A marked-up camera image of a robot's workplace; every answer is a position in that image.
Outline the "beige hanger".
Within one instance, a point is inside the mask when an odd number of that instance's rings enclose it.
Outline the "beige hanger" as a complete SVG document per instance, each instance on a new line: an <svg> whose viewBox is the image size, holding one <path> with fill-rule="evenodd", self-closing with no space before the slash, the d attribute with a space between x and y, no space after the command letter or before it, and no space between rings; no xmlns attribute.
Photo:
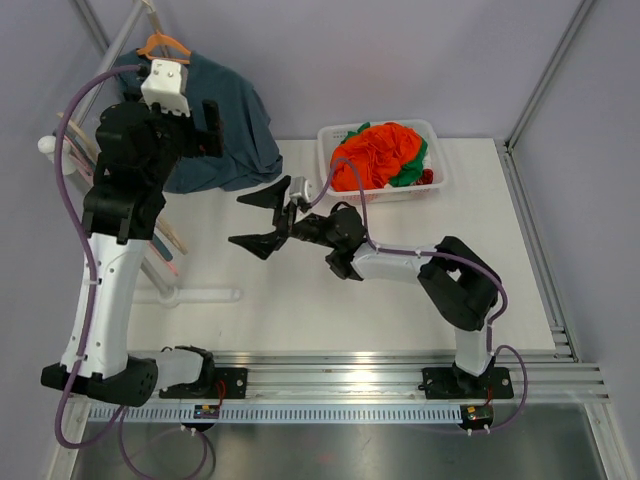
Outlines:
<svg viewBox="0 0 640 480"><path fill-rule="evenodd" d="M98 160L98 148L94 140L73 120L65 128L63 140L63 172L66 176L78 173L82 186L93 185L94 171ZM188 248L177 231L162 216L156 222L156 229L181 254L186 255Z"/></svg>

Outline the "pink wire hanger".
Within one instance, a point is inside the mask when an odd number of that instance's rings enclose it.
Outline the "pink wire hanger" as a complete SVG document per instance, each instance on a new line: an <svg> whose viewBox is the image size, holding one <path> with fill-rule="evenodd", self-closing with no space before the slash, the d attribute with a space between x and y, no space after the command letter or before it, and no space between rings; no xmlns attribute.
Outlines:
<svg viewBox="0 0 640 480"><path fill-rule="evenodd" d="M90 187L82 186L82 185L81 185L82 180L83 180L83 178L80 176L80 184L79 184L79 186L77 187L77 189L78 189L79 191L82 191L83 193L86 193L86 192L88 191L88 189L89 189L91 186L90 186ZM162 241L163 241L163 242L165 243L165 245L169 248L169 250L171 251L171 253L173 254L173 256L175 256L175 254L176 254L176 253L180 253L179 251L177 251L177 250L176 250L176 249L175 249L175 248L174 248L174 247L173 247L173 246L172 246L172 245L171 245L171 244L170 244L170 243L169 243L169 242L164 238L164 236L163 236L163 235L162 235L162 234L161 234L161 233L156 229L156 226L155 226L154 234L157 234L157 235L162 239ZM175 277L177 277L177 276L178 276L178 269L177 269L177 266L176 266L176 264L175 264L175 258L173 259L173 261L172 261L171 263L166 263L166 262L164 262L161 258L159 258L159 259L164 263L164 265L167 267L168 271L169 271L171 274L173 274Z"/></svg>

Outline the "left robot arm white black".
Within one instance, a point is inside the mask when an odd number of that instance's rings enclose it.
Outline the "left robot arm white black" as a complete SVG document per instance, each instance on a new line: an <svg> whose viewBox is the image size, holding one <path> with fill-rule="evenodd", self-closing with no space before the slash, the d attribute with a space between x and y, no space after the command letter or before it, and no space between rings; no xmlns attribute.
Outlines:
<svg viewBox="0 0 640 480"><path fill-rule="evenodd" d="M215 363L204 349L127 350L135 284L166 204L164 185L180 160L223 153L218 105L205 100L202 108L203 130L191 113L159 103L128 101L103 111L80 222L86 253L78 311L61 360L41 372L43 386L129 407L156 391L203 398L214 390Z"/></svg>

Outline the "orange hanger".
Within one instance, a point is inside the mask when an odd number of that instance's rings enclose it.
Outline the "orange hanger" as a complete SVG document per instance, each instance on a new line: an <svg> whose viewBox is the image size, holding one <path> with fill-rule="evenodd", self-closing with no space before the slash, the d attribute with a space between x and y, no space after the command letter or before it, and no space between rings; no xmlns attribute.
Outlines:
<svg viewBox="0 0 640 480"><path fill-rule="evenodd" d="M173 37L154 33L147 38L146 44L136 50L136 55L147 60L171 60L189 65L192 52Z"/></svg>

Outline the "white t shirt red print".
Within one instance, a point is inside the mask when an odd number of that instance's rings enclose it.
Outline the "white t shirt red print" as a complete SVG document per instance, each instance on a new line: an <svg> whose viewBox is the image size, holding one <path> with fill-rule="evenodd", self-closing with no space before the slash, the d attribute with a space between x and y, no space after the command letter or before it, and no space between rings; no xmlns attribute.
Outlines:
<svg viewBox="0 0 640 480"><path fill-rule="evenodd" d="M422 171L421 176L415 181L415 186L431 185L434 181L434 171L426 168Z"/></svg>

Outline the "blue hanger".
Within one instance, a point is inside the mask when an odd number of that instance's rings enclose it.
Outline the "blue hanger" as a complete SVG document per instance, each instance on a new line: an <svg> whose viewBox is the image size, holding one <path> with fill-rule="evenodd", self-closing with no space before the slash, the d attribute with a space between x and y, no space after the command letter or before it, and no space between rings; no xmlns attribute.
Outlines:
<svg viewBox="0 0 640 480"><path fill-rule="evenodd" d="M150 246L156 255L164 262L171 263L173 261L173 254L157 234L153 235Z"/></svg>

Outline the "blue grey t shirt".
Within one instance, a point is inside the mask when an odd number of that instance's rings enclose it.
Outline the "blue grey t shirt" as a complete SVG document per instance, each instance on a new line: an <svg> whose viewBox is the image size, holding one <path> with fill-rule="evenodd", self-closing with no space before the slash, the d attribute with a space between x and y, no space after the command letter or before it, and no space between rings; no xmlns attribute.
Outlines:
<svg viewBox="0 0 640 480"><path fill-rule="evenodd" d="M270 183L282 173L283 157L270 130L270 116L254 85L231 68L192 52L186 66L186 98L196 127L206 127L202 102L217 103L223 128L220 158L184 158L164 190L189 194L237 191Z"/></svg>

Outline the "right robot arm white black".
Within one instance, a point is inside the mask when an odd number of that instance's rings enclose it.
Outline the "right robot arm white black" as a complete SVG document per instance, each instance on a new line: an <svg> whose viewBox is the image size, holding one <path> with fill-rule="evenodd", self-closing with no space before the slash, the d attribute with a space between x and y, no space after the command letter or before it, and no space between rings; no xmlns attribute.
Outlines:
<svg viewBox="0 0 640 480"><path fill-rule="evenodd" d="M314 213L304 177L285 176L237 200L272 213L271 232L229 239L261 260L296 239L328 248L325 261L342 280L420 286L453 327L456 347L452 366L424 382L425 395L463 399L489 394L495 365L490 329L505 311L507 297L498 274L462 240L446 236L434 246L414 249L377 244L370 238L363 208L341 201L327 215Z"/></svg>

